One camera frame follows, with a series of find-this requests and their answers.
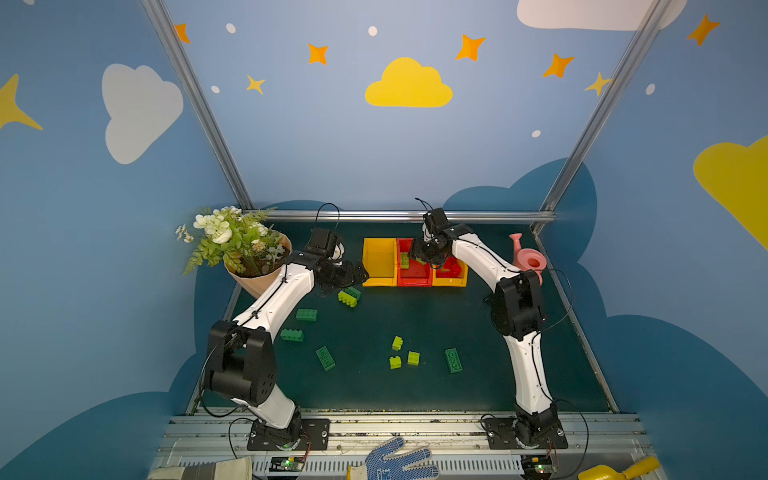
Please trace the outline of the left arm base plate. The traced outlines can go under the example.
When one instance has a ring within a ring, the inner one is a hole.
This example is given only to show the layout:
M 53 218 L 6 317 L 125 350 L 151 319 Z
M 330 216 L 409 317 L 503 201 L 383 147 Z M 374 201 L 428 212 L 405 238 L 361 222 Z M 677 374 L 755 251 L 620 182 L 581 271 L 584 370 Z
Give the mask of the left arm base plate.
M 260 421 L 254 423 L 249 433 L 248 451 L 325 451 L 330 439 L 330 420 L 300 419 L 293 421 L 286 429 L 267 426 Z

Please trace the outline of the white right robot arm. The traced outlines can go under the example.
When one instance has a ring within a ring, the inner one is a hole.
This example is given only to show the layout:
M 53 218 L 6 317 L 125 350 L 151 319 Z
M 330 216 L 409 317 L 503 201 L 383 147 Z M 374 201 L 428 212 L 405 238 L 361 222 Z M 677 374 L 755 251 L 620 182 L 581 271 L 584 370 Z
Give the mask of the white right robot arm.
M 451 223 L 443 209 L 430 209 L 409 257 L 441 266 L 450 256 L 464 262 L 491 290 L 486 298 L 491 321 L 508 347 L 514 371 L 516 437 L 524 445 L 538 444 L 560 428 L 541 354 L 546 313 L 539 277 L 497 255 L 467 225 Z

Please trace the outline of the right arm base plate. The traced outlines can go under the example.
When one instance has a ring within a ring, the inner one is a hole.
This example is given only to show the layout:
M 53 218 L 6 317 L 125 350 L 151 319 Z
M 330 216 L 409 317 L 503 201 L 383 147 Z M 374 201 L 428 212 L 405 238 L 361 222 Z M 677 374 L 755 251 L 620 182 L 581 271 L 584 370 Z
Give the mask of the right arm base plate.
M 522 439 L 522 433 L 517 428 L 515 417 L 484 415 L 480 419 L 480 426 L 485 432 L 491 450 L 548 450 L 550 448 L 560 450 L 569 447 L 565 430 L 560 421 L 556 423 L 555 427 L 544 433 L 537 433 L 528 440 Z

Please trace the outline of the dark green lego edge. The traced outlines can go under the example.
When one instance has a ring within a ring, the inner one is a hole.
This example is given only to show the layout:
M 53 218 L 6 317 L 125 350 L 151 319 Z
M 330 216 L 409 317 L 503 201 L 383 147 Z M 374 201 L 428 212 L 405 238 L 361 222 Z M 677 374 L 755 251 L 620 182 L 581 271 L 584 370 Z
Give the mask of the dark green lego edge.
M 305 339 L 304 332 L 297 329 L 283 329 L 280 331 L 280 338 L 289 342 L 303 342 Z

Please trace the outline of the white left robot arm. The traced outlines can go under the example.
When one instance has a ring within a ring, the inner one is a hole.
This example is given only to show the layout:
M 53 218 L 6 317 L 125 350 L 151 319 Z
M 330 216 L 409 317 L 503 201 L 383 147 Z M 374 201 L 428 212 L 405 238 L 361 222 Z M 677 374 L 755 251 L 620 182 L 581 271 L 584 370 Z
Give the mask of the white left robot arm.
M 209 331 L 202 388 L 252 410 L 257 426 L 283 443 L 299 437 L 301 416 L 277 386 L 274 342 L 299 301 L 315 287 L 333 293 L 369 279 L 360 261 L 345 260 L 343 254 L 336 232 L 314 228 L 304 249 L 288 255 L 274 282 L 250 307 Z

